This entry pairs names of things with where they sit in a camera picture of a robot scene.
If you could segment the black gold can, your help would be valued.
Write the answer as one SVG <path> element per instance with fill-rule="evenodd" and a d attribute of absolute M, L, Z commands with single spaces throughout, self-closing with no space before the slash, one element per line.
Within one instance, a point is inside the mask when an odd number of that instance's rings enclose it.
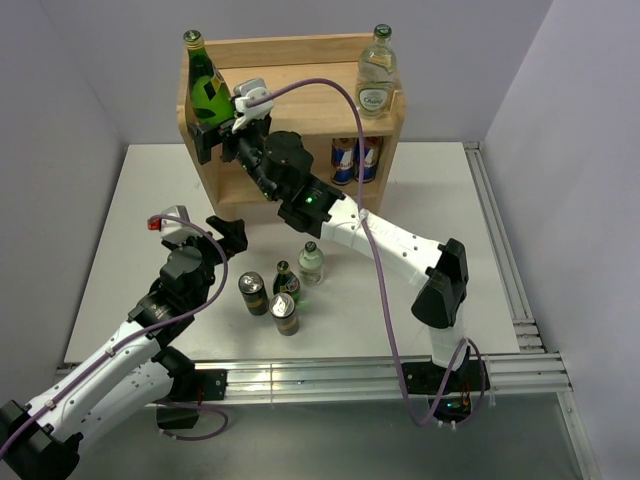
<path fill-rule="evenodd" d="M 299 319 L 296 304 L 288 293 L 277 293 L 271 299 L 269 312 L 276 324 L 278 332 L 283 336 L 292 336 L 299 330 Z"/>
<path fill-rule="evenodd" d="M 245 306 L 254 316 L 261 316 L 268 312 L 269 298 L 263 278 L 254 271 L 243 273 L 238 280 L 238 288 Z"/>

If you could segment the black gold can front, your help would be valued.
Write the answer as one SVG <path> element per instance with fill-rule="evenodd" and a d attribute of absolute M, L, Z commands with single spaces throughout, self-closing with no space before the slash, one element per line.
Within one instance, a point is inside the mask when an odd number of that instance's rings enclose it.
<path fill-rule="evenodd" d="M 271 299 L 269 312 L 276 324 L 278 332 L 283 336 L 292 336 L 299 330 L 299 319 L 296 304 L 288 293 L 277 293 Z"/>

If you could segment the large clear soda water bottle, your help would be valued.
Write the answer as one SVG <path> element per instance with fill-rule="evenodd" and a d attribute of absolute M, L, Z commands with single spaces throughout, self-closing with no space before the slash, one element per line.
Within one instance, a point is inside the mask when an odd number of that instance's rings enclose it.
<path fill-rule="evenodd" d="M 355 98 L 362 116 L 383 115 L 396 88 L 397 58 L 390 45 L 391 36 L 388 24 L 378 24 L 371 43 L 360 54 Z"/>

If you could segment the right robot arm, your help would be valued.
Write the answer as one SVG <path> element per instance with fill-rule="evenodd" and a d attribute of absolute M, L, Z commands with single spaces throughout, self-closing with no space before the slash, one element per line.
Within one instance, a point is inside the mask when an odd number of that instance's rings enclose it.
<path fill-rule="evenodd" d="M 457 388 L 468 374 L 469 342 L 457 323 L 468 283 L 464 245 L 422 238 L 360 208 L 313 174 L 314 158 L 298 133 L 271 132 L 270 123 L 253 120 L 238 131 L 231 122 L 191 123 L 188 132 L 200 164 L 221 147 L 222 161 L 238 162 L 262 196 L 279 203 L 278 215 L 291 228 L 355 250 L 417 287 L 411 313 L 431 331 L 434 381 L 446 390 Z"/>

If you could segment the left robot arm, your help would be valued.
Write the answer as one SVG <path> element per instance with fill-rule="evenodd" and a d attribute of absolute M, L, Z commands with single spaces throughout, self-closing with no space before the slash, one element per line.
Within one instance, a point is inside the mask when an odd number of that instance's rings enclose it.
<path fill-rule="evenodd" d="M 248 247 L 245 224 L 207 219 L 214 239 L 181 207 L 147 221 L 169 255 L 148 294 L 97 351 L 57 384 L 1 409 L 1 458 L 21 479 L 66 479 L 82 449 L 111 425 L 195 386 L 192 362 L 172 342 L 222 293 L 228 262 Z"/>

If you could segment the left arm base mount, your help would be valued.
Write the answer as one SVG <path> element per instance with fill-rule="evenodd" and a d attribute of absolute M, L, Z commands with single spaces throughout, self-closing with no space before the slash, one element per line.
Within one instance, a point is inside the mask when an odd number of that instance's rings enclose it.
<path fill-rule="evenodd" d="M 181 441 L 200 441 L 221 434 L 229 417 L 208 402 L 224 399 L 227 380 L 226 369 L 192 369 L 178 375 L 169 393 L 157 404 L 155 420 L 161 433 Z M 219 415 L 221 426 L 210 434 L 183 434 L 196 426 L 202 413 Z"/>

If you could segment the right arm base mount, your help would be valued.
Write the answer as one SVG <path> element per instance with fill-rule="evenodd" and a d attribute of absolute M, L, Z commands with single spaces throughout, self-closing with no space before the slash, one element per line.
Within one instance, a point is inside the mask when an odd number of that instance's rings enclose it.
<path fill-rule="evenodd" d="M 444 378 L 445 368 L 426 361 L 403 362 L 401 366 L 408 393 L 426 396 L 429 407 L 432 407 Z M 490 388 L 485 362 L 478 359 L 464 360 L 461 367 L 454 370 L 447 380 L 433 415 L 436 424 L 454 429 L 468 420 L 480 401 L 489 394 Z"/>

